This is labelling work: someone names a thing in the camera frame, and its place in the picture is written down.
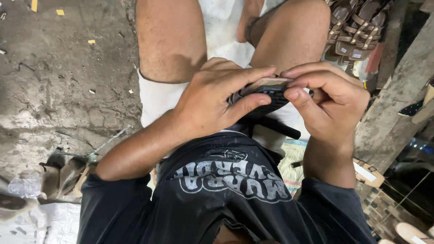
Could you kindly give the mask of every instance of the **forearm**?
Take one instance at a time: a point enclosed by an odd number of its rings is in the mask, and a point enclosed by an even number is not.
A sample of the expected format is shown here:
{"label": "forearm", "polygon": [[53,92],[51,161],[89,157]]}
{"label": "forearm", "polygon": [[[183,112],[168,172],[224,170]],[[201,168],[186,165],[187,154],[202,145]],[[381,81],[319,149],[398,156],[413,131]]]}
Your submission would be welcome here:
{"label": "forearm", "polygon": [[143,177],[171,150],[188,141],[171,111],[110,150],[96,167],[105,181]]}
{"label": "forearm", "polygon": [[340,145],[330,145],[311,137],[304,154],[304,176],[339,187],[354,188],[353,150],[353,136]]}

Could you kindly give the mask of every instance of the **stack of sandals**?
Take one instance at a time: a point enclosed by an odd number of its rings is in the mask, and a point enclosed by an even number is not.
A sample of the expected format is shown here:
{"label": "stack of sandals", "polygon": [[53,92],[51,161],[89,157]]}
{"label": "stack of sandals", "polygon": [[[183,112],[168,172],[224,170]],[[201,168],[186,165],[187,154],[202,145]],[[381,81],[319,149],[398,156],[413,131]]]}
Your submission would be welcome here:
{"label": "stack of sandals", "polygon": [[382,37],[390,0],[325,0],[332,10],[325,52],[339,65],[365,60]]}

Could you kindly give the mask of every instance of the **concrete floor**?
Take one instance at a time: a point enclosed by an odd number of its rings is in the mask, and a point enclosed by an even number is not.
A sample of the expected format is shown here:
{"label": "concrete floor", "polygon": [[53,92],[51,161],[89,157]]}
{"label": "concrete floor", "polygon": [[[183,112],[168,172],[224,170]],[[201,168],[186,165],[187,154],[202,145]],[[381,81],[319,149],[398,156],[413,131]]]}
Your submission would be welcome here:
{"label": "concrete floor", "polygon": [[1,177],[39,171],[58,146],[79,155],[93,151],[56,130],[97,148],[131,124],[105,154],[140,129],[133,1],[40,0],[36,13],[30,0],[0,1],[7,12],[0,20],[0,49],[7,51],[0,54]]}

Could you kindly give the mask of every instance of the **left hand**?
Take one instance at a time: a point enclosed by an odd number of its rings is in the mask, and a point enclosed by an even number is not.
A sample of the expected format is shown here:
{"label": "left hand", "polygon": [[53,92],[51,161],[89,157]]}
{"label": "left hand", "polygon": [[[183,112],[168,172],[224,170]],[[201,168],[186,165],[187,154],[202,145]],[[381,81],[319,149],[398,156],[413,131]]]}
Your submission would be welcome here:
{"label": "left hand", "polygon": [[212,135],[237,122],[258,106],[271,103],[266,94],[250,94],[233,105],[232,93],[248,83],[274,74],[274,66],[242,69],[224,58],[211,58],[195,73],[178,104],[168,113],[181,136],[199,138]]}

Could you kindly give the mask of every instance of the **sandal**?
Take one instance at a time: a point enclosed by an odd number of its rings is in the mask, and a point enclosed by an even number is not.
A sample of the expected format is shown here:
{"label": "sandal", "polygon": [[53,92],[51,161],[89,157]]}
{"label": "sandal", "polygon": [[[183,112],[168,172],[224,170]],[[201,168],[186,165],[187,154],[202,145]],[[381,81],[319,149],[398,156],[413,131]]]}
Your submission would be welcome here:
{"label": "sandal", "polygon": [[333,5],[332,14],[330,15],[329,35],[327,36],[327,44],[325,45],[324,52],[327,52],[327,50],[336,43],[346,21],[350,18],[357,4],[358,0],[339,0]]}
{"label": "sandal", "polygon": [[381,39],[389,12],[389,2],[368,0],[351,15],[351,22],[343,28],[335,45],[335,53],[349,60],[365,60]]}

